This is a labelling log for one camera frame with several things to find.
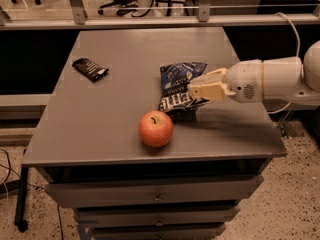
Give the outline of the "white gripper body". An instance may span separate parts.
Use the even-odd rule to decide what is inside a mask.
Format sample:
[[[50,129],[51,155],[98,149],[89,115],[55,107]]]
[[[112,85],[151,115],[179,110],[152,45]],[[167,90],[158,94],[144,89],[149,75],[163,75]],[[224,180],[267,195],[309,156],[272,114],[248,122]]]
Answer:
[[[256,103],[262,100],[262,61],[241,61],[227,73],[228,88],[234,92],[231,98],[240,103]]]

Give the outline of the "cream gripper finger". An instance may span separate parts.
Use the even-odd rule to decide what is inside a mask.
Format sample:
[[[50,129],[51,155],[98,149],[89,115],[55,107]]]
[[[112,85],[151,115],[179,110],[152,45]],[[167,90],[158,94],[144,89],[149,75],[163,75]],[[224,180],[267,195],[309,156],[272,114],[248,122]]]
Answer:
[[[220,68],[194,78],[191,81],[191,84],[223,82],[225,80],[226,74],[227,74],[227,69]]]
[[[235,92],[230,90],[225,83],[190,83],[187,86],[188,93],[193,99],[206,99],[214,102],[223,102],[227,96],[234,96]]]

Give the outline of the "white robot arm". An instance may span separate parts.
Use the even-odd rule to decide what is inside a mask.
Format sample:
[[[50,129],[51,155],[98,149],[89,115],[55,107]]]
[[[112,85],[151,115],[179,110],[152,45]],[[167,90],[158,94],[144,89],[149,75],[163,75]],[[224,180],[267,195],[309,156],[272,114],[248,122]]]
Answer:
[[[286,57],[241,61],[193,79],[187,86],[194,99],[222,102],[227,96],[239,103],[267,99],[318,106],[320,102],[320,41],[304,59]]]

